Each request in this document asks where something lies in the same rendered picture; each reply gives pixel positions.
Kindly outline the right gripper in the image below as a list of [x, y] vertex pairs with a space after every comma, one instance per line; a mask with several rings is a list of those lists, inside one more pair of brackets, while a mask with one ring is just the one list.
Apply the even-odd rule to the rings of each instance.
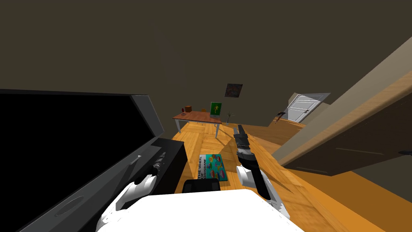
[[234, 138], [238, 149], [248, 149], [249, 150], [249, 140], [248, 135], [241, 124], [237, 125], [237, 128], [233, 128]]

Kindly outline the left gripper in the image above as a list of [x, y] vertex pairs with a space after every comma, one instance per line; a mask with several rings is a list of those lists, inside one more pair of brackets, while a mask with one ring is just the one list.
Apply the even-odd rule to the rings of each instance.
[[153, 173], [157, 174], [159, 170], [161, 169], [161, 166], [164, 164], [163, 160], [165, 158], [166, 152], [161, 153], [161, 155], [158, 157], [158, 159], [155, 161], [153, 165]]

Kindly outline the black television stand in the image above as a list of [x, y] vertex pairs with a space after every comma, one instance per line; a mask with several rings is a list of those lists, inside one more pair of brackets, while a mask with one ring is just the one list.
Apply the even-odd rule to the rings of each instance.
[[151, 147], [159, 148], [159, 151], [152, 155], [145, 166], [153, 166], [162, 153], [165, 153], [165, 156], [150, 195], [173, 194], [187, 163], [184, 142], [158, 138], [151, 144]]

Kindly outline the wooden table with white legs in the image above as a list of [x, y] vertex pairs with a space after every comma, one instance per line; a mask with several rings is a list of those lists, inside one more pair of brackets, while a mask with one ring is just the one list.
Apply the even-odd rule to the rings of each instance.
[[177, 129], [179, 133], [181, 133], [181, 127], [179, 121], [185, 122], [200, 122], [206, 124], [214, 124], [216, 125], [216, 134], [215, 137], [217, 138], [219, 127], [222, 124], [220, 112], [222, 109], [222, 103], [220, 102], [211, 102], [210, 105], [210, 112], [199, 112], [199, 111], [185, 111], [181, 114], [176, 115], [172, 119], [175, 120]]

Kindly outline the teal picture book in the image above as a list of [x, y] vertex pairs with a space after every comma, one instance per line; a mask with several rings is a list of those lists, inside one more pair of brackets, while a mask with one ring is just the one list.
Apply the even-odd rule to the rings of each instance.
[[198, 159], [198, 179], [227, 181], [227, 174], [221, 154], [200, 154]]

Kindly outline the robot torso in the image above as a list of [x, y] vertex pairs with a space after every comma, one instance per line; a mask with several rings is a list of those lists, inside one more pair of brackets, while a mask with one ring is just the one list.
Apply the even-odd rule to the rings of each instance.
[[249, 189], [147, 195], [99, 232], [304, 232]]

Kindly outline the white panel door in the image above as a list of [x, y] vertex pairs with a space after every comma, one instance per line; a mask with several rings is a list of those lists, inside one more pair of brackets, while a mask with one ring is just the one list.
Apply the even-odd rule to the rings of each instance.
[[300, 123], [329, 95], [330, 93], [297, 94], [287, 106], [285, 118]]

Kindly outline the black grey-framed television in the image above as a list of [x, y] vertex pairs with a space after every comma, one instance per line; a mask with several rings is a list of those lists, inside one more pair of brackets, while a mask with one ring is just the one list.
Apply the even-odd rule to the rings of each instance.
[[0, 232], [80, 232], [163, 133], [148, 95], [0, 89]]

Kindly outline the dark brown door leaf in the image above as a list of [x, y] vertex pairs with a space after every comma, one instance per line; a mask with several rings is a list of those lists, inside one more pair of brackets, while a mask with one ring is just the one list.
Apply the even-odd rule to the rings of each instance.
[[334, 176], [412, 150], [412, 71], [278, 160], [285, 168]]

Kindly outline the dark wall picture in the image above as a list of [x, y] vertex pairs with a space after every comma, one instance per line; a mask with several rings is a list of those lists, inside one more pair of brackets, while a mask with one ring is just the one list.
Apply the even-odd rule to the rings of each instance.
[[243, 84], [228, 83], [225, 89], [224, 97], [238, 98], [240, 96]]

